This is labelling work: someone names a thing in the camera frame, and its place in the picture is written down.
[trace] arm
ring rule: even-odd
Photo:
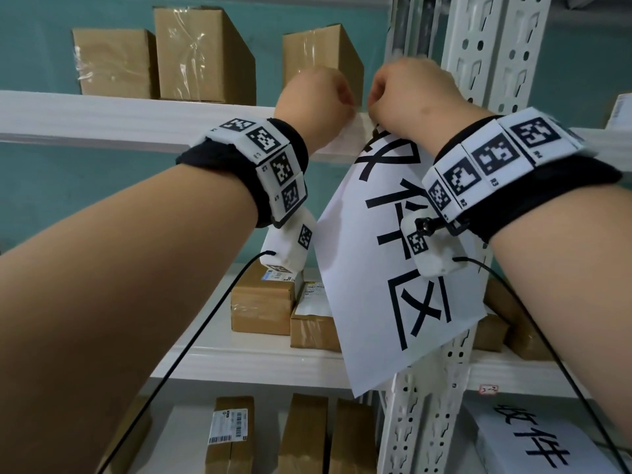
[[[369,113],[435,156],[492,113],[467,103],[433,62],[403,59],[375,76]],[[632,440],[632,193],[619,186],[570,191],[490,241],[517,294],[604,411]]]
[[[305,72],[288,85],[275,116],[294,126],[312,153],[353,115],[348,92],[335,70]],[[250,192],[235,176],[177,166],[4,254],[6,471],[94,471],[132,398],[256,222]]]

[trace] red and white sticker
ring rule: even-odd
[[[483,396],[494,396],[498,394],[500,389],[495,384],[481,384],[478,386],[478,394],[482,394]]]

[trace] black cable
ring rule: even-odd
[[[544,342],[544,345],[550,351],[551,355],[555,359],[555,362],[557,363],[557,366],[559,366],[560,370],[564,374],[564,377],[566,378],[566,381],[568,381],[568,384],[570,384],[571,387],[573,388],[573,391],[575,391],[575,394],[580,399],[581,404],[584,406],[584,408],[586,409],[586,411],[588,412],[588,414],[592,418],[593,422],[595,423],[596,428],[599,430],[599,432],[601,433],[602,437],[604,438],[605,443],[607,444],[608,448],[612,451],[612,455],[614,455],[615,459],[617,459],[617,462],[619,463],[619,467],[621,468],[621,470],[623,471],[624,474],[630,474],[630,470],[628,469],[628,466],[623,461],[623,458],[621,457],[621,454],[617,450],[617,447],[614,445],[614,442],[612,442],[612,439],[610,438],[610,435],[606,432],[604,425],[601,423],[601,421],[597,417],[596,412],[590,406],[589,402],[584,397],[584,395],[581,393],[580,388],[577,386],[577,383],[571,377],[571,374],[568,372],[568,369],[566,369],[566,366],[564,366],[564,363],[562,362],[562,359],[559,357],[559,355],[557,354],[555,349],[553,349],[553,346],[551,346],[551,343],[546,338],[546,336],[544,336],[544,333],[541,331],[540,327],[537,325],[537,323],[535,322],[535,320],[531,316],[531,313],[528,311],[526,306],[520,300],[520,297],[516,294],[516,291],[513,290],[513,288],[509,285],[509,283],[507,281],[505,281],[500,274],[498,274],[496,271],[491,269],[485,263],[482,263],[482,262],[480,262],[478,260],[475,260],[475,259],[472,259],[472,258],[468,258],[467,256],[457,256],[455,258],[452,258],[452,261],[456,261],[456,262],[467,261],[467,262],[476,264],[477,266],[481,267],[482,269],[486,270],[489,274],[494,276],[494,278],[496,278],[502,284],[502,286],[504,286],[504,288],[507,289],[509,294],[511,294],[511,296],[516,300],[518,305],[525,312],[525,315],[526,315],[527,319],[529,319],[529,321],[531,322],[531,324],[535,328],[535,330],[538,333],[538,335],[540,335],[542,341]]]
[[[149,405],[152,403],[154,398],[158,395],[158,392],[162,389],[162,386],[164,386],[164,384],[167,382],[167,380],[169,379],[171,374],[176,370],[176,367],[178,367],[178,364],[180,364],[180,361],[182,361],[182,359],[185,357],[185,354],[187,353],[187,351],[189,349],[191,349],[191,347],[194,345],[194,342],[201,335],[201,332],[208,325],[210,320],[213,319],[213,316],[215,316],[215,313],[217,312],[219,307],[222,304],[224,304],[224,301],[226,300],[228,295],[233,290],[233,287],[235,287],[235,284],[237,284],[237,282],[240,280],[241,276],[243,276],[243,274],[250,267],[250,265],[252,263],[254,263],[255,261],[257,261],[261,256],[264,256],[265,254],[270,254],[270,255],[273,256],[276,253],[274,251],[264,251],[263,253],[259,253],[259,254],[257,254],[257,256],[255,256],[250,261],[248,261],[246,263],[246,265],[241,269],[241,271],[239,271],[239,274],[235,277],[235,279],[233,280],[231,285],[228,287],[228,289],[226,289],[225,293],[222,295],[222,298],[217,302],[215,307],[210,312],[209,316],[206,319],[204,319],[204,322],[201,324],[201,326],[195,332],[194,336],[191,338],[191,341],[189,341],[186,344],[185,348],[178,355],[178,358],[173,362],[171,367],[167,370],[167,373],[162,377],[162,379],[158,383],[158,386],[156,386],[156,388],[154,389],[154,392],[152,392],[151,396],[149,396],[149,399],[146,400],[146,402],[143,405],[143,407],[141,408],[141,410],[138,412],[138,414],[136,414],[136,417],[134,418],[134,421],[131,422],[129,428],[127,428],[127,430],[125,431],[125,434],[122,435],[121,440],[119,440],[119,442],[116,444],[115,448],[112,450],[110,455],[107,456],[107,459],[105,460],[105,462],[103,462],[103,464],[101,464],[101,467],[99,468],[99,471],[97,471],[97,474],[104,474],[105,473],[105,471],[106,471],[107,467],[109,466],[110,462],[112,462],[112,459],[115,458],[115,455],[118,453],[118,451],[121,450],[122,445],[125,443],[125,440],[130,436],[131,432],[134,430],[134,427],[136,427],[136,424],[138,424],[138,422],[140,421],[140,418],[142,417],[142,415],[149,408]]]

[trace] green wall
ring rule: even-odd
[[[152,6],[223,6],[257,60],[257,103],[281,87],[281,34],[343,23],[365,64],[365,93],[383,60],[387,10],[220,0],[0,0],[0,89],[79,93],[73,27],[152,29]],[[632,31],[549,27],[532,103],[572,126],[601,127],[615,93],[632,89]],[[13,247],[69,214],[172,166],[174,157],[0,143],[0,246]],[[307,206],[316,217],[347,167],[312,163]],[[245,261],[265,236],[242,250]]]

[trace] person's left hand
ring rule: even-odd
[[[315,66],[290,80],[280,94],[274,117],[298,131],[311,156],[353,119],[354,106],[344,75],[334,68]]]

